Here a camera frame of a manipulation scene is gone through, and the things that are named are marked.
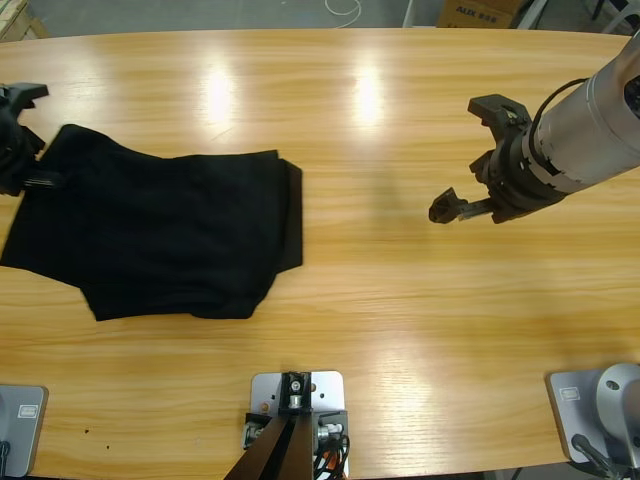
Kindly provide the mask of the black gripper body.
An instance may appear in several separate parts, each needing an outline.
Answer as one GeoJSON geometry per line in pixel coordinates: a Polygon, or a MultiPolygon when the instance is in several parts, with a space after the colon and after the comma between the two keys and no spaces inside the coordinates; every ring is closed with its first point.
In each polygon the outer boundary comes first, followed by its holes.
{"type": "Polygon", "coordinates": [[[45,142],[18,123],[13,112],[1,109],[1,194],[18,196],[37,170],[37,155],[45,142]]]}
{"type": "Polygon", "coordinates": [[[562,201],[566,194],[544,184],[522,152],[523,132],[511,127],[496,141],[495,183],[485,185],[493,203],[492,220],[505,223],[562,201]]]}

